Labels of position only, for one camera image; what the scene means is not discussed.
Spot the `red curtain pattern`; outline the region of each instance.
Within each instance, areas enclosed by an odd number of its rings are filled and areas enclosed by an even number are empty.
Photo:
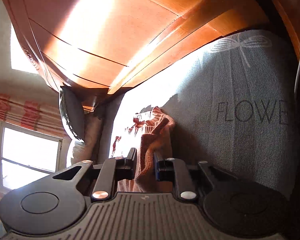
[[[59,108],[0,94],[0,120],[47,135],[69,139]]]

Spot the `window pane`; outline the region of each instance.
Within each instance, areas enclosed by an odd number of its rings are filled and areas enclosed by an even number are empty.
[[[39,169],[56,171],[58,142],[4,128],[2,157]]]
[[[3,186],[9,189],[16,189],[33,181],[41,179],[49,174],[34,171],[17,164],[2,160],[2,181]]]

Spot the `pillow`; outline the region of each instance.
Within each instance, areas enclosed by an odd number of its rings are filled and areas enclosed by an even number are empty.
[[[86,114],[84,142],[73,139],[67,154],[67,167],[83,160],[90,160],[93,147],[100,138],[102,118],[94,112]]]
[[[69,137],[84,142],[84,110],[80,100],[64,85],[59,93],[59,109],[63,127]]]

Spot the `gray fabric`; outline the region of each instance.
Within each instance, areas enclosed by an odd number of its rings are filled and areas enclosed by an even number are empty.
[[[98,162],[133,114],[159,106],[176,121],[174,157],[211,161],[289,197],[300,156],[291,55],[263,30],[203,46],[107,106]]]

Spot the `beige cushion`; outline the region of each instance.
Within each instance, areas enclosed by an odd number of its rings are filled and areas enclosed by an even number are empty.
[[[84,141],[72,140],[67,154],[67,167],[83,160],[90,160],[92,150],[101,135],[102,119],[94,113],[85,115]]]

